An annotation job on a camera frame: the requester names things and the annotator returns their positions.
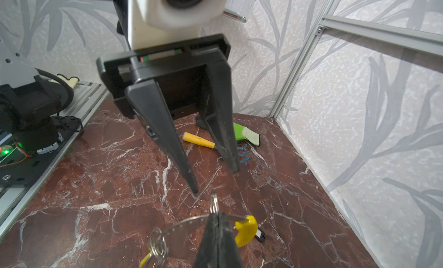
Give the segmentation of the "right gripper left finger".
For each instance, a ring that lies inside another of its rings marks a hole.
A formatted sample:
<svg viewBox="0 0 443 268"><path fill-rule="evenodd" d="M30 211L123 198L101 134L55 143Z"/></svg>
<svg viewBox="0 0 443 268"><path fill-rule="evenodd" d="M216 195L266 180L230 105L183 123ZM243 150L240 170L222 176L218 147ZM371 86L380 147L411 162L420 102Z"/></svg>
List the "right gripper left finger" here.
<svg viewBox="0 0 443 268"><path fill-rule="evenodd" d="M218 266L218 229L219 216L210 214L193 268L216 268Z"/></svg>

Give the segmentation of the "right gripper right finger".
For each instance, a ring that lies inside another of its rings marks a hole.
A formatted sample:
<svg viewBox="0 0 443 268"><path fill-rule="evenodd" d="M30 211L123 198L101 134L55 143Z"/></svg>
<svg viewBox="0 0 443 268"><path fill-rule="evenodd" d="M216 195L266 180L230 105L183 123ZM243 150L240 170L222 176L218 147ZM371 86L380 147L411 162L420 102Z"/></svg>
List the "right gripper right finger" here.
<svg viewBox="0 0 443 268"><path fill-rule="evenodd" d="M218 214L218 268L243 268L228 216Z"/></svg>

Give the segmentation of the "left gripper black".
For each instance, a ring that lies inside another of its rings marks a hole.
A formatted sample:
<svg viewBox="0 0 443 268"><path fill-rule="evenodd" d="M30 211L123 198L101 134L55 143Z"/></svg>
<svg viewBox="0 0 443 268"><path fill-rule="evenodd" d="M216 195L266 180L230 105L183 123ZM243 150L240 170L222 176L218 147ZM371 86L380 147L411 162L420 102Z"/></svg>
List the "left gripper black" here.
<svg viewBox="0 0 443 268"><path fill-rule="evenodd" d="M198 182L173 119L198 112L229 170L240 171L233 126L231 45L223 34L99 57L100 79L121 113L135 113L192 193Z"/></svg>

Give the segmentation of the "silver keyring band yellow tag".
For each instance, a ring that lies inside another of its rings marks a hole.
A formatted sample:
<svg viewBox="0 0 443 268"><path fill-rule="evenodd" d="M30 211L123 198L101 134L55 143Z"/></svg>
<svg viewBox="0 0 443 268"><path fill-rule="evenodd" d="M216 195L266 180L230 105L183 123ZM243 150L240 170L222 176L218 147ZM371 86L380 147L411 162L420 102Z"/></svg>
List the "silver keyring band yellow tag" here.
<svg viewBox="0 0 443 268"><path fill-rule="evenodd" d="M171 258L192 259L194 268L243 268L239 249L254 238L261 243L266 239L255 217L221 212L217 194L212 192L209 214L151 231L150 252L139 267L161 268Z"/></svg>

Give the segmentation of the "small black white key fob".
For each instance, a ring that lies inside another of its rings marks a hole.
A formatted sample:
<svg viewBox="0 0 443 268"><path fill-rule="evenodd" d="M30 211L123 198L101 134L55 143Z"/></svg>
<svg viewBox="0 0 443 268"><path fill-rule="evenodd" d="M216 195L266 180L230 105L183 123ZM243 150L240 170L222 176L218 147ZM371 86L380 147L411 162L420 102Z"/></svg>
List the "small black white key fob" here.
<svg viewBox="0 0 443 268"><path fill-rule="evenodd" d="M259 242L263 243L265 241L265 239L266 239L266 235L265 235L265 233L260 228L258 228L258 230L257 230L257 232L255 234L255 238Z"/></svg>

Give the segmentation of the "key with yellow cap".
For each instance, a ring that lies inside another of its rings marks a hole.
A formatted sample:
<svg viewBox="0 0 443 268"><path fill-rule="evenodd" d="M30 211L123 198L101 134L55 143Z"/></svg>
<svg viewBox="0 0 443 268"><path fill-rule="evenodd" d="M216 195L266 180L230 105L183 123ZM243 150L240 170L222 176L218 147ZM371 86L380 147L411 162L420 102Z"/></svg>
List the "key with yellow cap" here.
<svg viewBox="0 0 443 268"><path fill-rule="evenodd" d="M139 268L148 268L150 265L150 262L154 259L154 254L151 251L148 253L140 262Z"/></svg>

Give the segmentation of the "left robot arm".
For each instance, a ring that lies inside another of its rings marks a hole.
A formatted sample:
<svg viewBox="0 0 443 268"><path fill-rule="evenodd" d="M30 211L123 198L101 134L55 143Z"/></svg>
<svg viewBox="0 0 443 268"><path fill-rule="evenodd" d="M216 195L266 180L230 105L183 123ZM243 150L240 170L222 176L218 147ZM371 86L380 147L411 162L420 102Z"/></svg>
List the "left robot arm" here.
<svg viewBox="0 0 443 268"><path fill-rule="evenodd" d="M151 139L175 163L191 191L198 192L174 120L198 113L230 171L240 170L233 126L230 44L222 34L98 58L100 78L115 105L138 118ZM1 129L26 151L58 139L52 116L73 101L73 89L28 64L1 45Z"/></svg>

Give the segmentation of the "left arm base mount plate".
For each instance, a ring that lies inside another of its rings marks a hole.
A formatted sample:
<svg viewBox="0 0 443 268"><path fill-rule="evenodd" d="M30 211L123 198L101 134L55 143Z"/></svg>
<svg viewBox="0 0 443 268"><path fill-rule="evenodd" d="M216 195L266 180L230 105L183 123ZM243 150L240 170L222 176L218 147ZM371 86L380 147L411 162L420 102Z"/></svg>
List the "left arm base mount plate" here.
<svg viewBox="0 0 443 268"><path fill-rule="evenodd" d="M83 122L74 116L53 116L46 124L7 139L14 151L1 159L1 187L33 185L58 157Z"/></svg>

